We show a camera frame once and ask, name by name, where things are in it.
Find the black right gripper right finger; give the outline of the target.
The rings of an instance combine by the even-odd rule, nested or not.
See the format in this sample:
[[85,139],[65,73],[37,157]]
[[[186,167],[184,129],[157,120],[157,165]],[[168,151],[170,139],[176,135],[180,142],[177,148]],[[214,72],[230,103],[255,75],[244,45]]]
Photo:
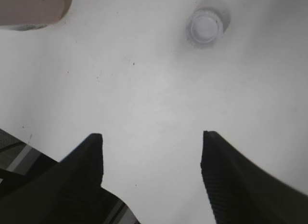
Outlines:
[[218,224],[306,224],[308,197],[247,159],[219,133],[203,133],[201,175]]

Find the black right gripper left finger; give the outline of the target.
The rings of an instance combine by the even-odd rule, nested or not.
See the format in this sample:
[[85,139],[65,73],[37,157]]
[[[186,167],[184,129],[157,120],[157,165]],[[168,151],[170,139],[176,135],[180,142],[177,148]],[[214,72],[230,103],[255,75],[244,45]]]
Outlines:
[[90,134],[59,162],[38,157],[25,173],[1,169],[3,224],[136,224],[128,205],[102,188],[103,137]]

